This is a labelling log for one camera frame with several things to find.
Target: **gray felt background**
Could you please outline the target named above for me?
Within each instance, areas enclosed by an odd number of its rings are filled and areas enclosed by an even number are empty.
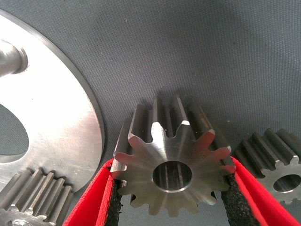
[[[165,103],[175,93],[184,103],[197,98],[233,148],[266,128],[301,136],[301,1],[0,0],[0,8],[53,41],[90,84],[105,124],[101,164],[123,120],[155,95]],[[0,108],[1,153],[27,148],[13,118]],[[228,225],[217,197],[176,219],[149,216],[123,197],[119,224]],[[301,222],[300,203],[287,209]]]

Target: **metal shaft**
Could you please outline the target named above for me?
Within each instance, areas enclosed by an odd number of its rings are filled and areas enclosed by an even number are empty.
[[[27,56],[7,41],[0,40],[0,77],[20,73],[27,67]]]

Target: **machined steel surface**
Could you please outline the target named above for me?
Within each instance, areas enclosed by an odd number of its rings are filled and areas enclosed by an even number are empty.
[[[20,120],[29,139],[27,152],[0,155],[0,191],[18,171],[42,168],[66,178],[75,192],[93,176],[102,154],[96,98],[74,64],[43,35],[2,10],[0,29],[0,40],[28,58],[24,71],[0,77],[0,104]]]
[[[61,226],[73,198],[64,183],[52,172],[18,172],[0,192],[0,225]]]
[[[195,102],[186,109],[179,97],[172,107],[155,98],[153,109],[138,105],[121,129],[111,173],[122,181],[120,195],[133,194],[131,205],[149,204],[149,213],[166,208],[176,217],[181,208],[198,212],[197,203],[216,203],[211,193],[226,191],[222,179],[235,170],[223,165],[230,147],[210,150],[215,131]]]
[[[235,155],[279,202],[301,200],[301,140],[295,135],[284,129],[254,133]]]
[[[7,41],[0,40],[0,77],[6,74],[20,73],[27,67],[25,51],[17,49]]]

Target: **steel gear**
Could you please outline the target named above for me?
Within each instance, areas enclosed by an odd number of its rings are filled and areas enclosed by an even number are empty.
[[[212,192],[229,188],[223,176],[235,166],[221,164],[231,152],[229,146],[209,150],[214,137],[196,103],[184,109],[176,97],[171,108],[159,98],[152,110],[138,105],[132,120],[125,121],[114,151],[111,172],[123,182],[119,194],[133,194],[133,207],[149,204],[152,215],[166,208],[171,217],[180,208],[198,212],[198,202],[215,204]]]
[[[254,133],[235,155],[279,202],[301,200],[301,141],[295,135],[284,129]]]
[[[15,174],[0,192],[0,225],[61,226],[73,198],[64,182],[39,169]]]

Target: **center hole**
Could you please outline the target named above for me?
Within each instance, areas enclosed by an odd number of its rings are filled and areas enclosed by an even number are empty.
[[[301,177],[296,174],[281,177],[274,183],[274,189],[278,192],[289,192],[301,184]]]
[[[18,118],[0,104],[0,163],[15,161],[28,149],[28,135]]]
[[[155,168],[152,178],[159,188],[167,192],[177,192],[189,184],[192,172],[182,162],[167,161]]]

